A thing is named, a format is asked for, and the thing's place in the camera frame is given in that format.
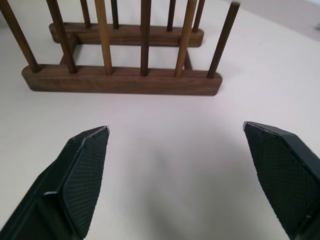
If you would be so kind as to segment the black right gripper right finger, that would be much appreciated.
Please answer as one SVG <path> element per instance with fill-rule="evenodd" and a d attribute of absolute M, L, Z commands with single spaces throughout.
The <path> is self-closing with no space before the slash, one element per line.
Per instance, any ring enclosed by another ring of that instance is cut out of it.
<path fill-rule="evenodd" d="M 320 238 L 320 159 L 294 133 L 246 121 L 249 150 L 262 190 L 291 240 Z"/>

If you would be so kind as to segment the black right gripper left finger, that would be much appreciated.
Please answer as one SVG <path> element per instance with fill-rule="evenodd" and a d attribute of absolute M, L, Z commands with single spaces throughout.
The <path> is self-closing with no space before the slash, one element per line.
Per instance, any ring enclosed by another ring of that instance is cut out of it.
<path fill-rule="evenodd" d="M 100 195 L 110 129 L 70 138 L 0 231 L 2 240 L 83 240 Z"/>

